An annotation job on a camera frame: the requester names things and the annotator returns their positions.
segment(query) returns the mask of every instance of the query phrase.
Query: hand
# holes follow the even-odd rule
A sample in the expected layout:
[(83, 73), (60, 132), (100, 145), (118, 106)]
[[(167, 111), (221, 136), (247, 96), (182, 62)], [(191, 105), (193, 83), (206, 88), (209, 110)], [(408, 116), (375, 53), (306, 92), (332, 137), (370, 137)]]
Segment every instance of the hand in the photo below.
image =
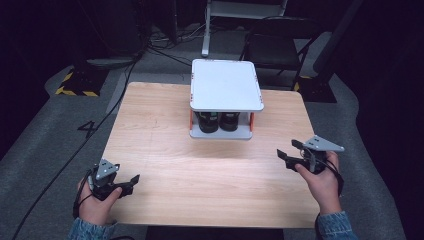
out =
[[(106, 225), (107, 218), (112, 208), (112, 205), (116, 202), (116, 200), (121, 195), (122, 188), (116, 188), (104, 201), (100, 201), (94, 196), (90, 196), (85, 199), (79, 208), (79, 217), (91, 224), (104, 226)], [(80, 201), (82, 201), (87, 196), (91, 195), (90, 187), (86, 182), (84, 184), (84, 188), (81, 192)]]
[[(337, 170), (339, 169), (339, 159), (335, 152), (327, 152), (327, 159), (336, 166)], [(342, 211), (338, 194), (338, 182), (330, 169), (326, 168), (320, 174), (315, 175), (300, 164), (296, 164), (295, 168), (308, 183), (312, 196), (318, 202), (321, 215)]]

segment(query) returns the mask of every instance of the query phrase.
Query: gray carpet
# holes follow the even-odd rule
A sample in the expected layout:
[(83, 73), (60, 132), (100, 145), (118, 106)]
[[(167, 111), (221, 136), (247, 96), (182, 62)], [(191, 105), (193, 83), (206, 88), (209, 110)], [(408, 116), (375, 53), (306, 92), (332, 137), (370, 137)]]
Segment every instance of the gray carpet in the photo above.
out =
[[(221, 31), (212, 35), (212, 59), (238, 59), (245, 32)], [(330, 34), (311, 47), (302, 75), (313, 76), (319, 52)], [(200, 58), (202, 39), (183, 43), (167, 54), (189, 59)], [(52, 76), (45, 85), (50, 99), (28, 125), (20, 138), (0, 161), (0, 239), (11, 239), (37, 196), (62, 168), (85, 139), (77, 128), (88, 121), (100, 123), (123, 89), (124, 69), (109, 73), (100, 97), (55, 95), (70, 67)], [(146, 53), (136, 64), (130, 81), (189, 84), (191, 68), (165, 56)], [(276, 77), (258, 71), (263, 87), (284, 88), (288, 76)], [(354, 94), (334, 76), (331, 88), (338, 103), (305, 103), (316, 134), (346, 148), (340, 154), (345, 178), (343, 208), (349, 213), (360, 239), (405, 239), (391, 194), (376, 171), (355, 125), (358, 103)], [(116, 114), (112, 114), (97, 133), (48, 189), (29, 215), (18, 239), (64, 239), (72, 224), (72, 203), (76, 185), (86, 169), (98, 163)], [(144, 239), (146, 226), (118, 225), (115, 236)], [(314, 239), (312, 229), (286, 229), (285, 239)]]

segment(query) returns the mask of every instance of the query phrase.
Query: cable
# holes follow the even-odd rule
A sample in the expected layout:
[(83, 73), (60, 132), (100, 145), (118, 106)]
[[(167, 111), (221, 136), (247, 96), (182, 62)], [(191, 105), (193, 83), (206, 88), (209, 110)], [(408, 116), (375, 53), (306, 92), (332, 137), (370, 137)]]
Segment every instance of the cable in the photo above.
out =
[(112, 109), (107, 113), (107, 115), (105, 117), (103, 117), (103, 119), (101, 120), (101, 122), (97, 125), (96, 127), (96, 131), (91, 132), (91, 134), (89, 134), (86, 139), (82, 142), (82, 144), (77, 148), (77, 150), (72, 154), (72, 156), (66, 161), (65, 165), (63, 165), (63, 167), (56, 173), (56, 175), (53, 177), (53, 179), (47, 184), (47, 186), (43, 189), (43, 191), (40, 193), (40, 195), (37, 197), (37, 199), (34, 201), (34, 203), (31, 205), (31, 207), (28, 209), (27, 213), (25, 214), (24, 218), (21, 220), (21, 222), (18, 225), (18, 228), (15, 231), (15, 234), (13, 235), (12, 240), (15, 240), (16, 237), (18, 236), (20, 230), (22, 229), (26, 219), (28, 218), (28, 216), (31, 214), (31, 212), (34, 210), (35, 206), (38, 204), (38, 202), (41, 200), (41, 198), (43, 197), (43, 195), (47, 192), (47, 190), (53, 185), (53, 183), (56, 181), (56, 179), (59, 177), (59, 175), (65, 170), (65, 168), (71, 163), (71, 161), (76, 157), (76, 155), (81, 151), (81, 149), (85, 146), (85, 144), (87, 144), (87, 142), (90, 140), (90, 138), (97, 132), (97, 130), (100, 128), (100, 126), (106, 121), (106, 119), (112, 114), (112, 112), (115, 110), (115, 108), (118, 106), (118, 104), (121, 102), (121, 100), (123, 99), (126, 89), (127, 89), (127, 85), (129, 82), (129, 78), (131, 75), (131, 72), (135, 66), (135, 64), (137, 63), (137, 61), (134, 61), (133, 65), (130, 68), (130, 71), (127, 75), (126, 81), (125, 81), (125, 87), (124, 90), (121, 93), (121, 96), (119, 97), (118, 101), (115, 103), (115, 105), (112, 107)]
[(155, 51), (155, 52), (157, 52), (157, 53), (159, 53), (159, 54), (161, 54), (161, 55), (164, 55), (164, 56), (169, 57), (169, 58), (171, 58), (171, 59), (173, 59), (173, 60), (175, 60), (175, 61), (177, 61), (177, 62), (180, 62), (180, 63), (182, 63), (182, 64), (184, 64), (184, 65), (187, 65), (187, 66), (191, 67), (191, 64), (185, 63), (185, 62), (183, 62), (183, 61), (181, 61), (181, 60), (177, 59), (177, 57), (175, 57), (175, 56), (171, 56), (171, 55), (169, 55), (169, 54), (163, 53), (163, 52), (161, 52), (161, 51), (159, 51), (159, 50), (156, 50), (155, 48), (153, 48), (153, 47), (151, 47), (151, 46), (149, 46), (149, 47), (148, 47), (148, 49), (151, 49), (151, 50), (153, 50), (153, 51)]

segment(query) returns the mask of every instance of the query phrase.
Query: chair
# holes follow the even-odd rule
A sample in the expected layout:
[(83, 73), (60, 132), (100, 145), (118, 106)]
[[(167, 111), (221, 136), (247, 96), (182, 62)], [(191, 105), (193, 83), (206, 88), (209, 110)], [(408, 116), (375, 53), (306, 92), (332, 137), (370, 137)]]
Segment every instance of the chair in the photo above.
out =
[[(296, 71), (291, 90), (308, 53), (309, 46), (321, 35), (320, 24), (312, 19), (272, 16), (258, 20), (246, 35), (240, 61), (250, 61), (256, 68)], [(305, 39), (298, 51), (295, 40)]]

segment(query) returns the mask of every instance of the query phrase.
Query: blue sleeve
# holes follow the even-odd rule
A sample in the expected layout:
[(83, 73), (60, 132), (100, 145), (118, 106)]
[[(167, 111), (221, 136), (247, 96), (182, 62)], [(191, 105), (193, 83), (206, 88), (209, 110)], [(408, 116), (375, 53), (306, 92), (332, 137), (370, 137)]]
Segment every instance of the blue sleeve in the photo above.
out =
[(116, 223), (110, 226), (98, 226), (76, 218), (68, 234), (68, 240), (108, 240), (115, 231), (115, 225)]
[(346, 212), (320, 215), (318, 228), (324, 240), (358, 239), (353, 233)]

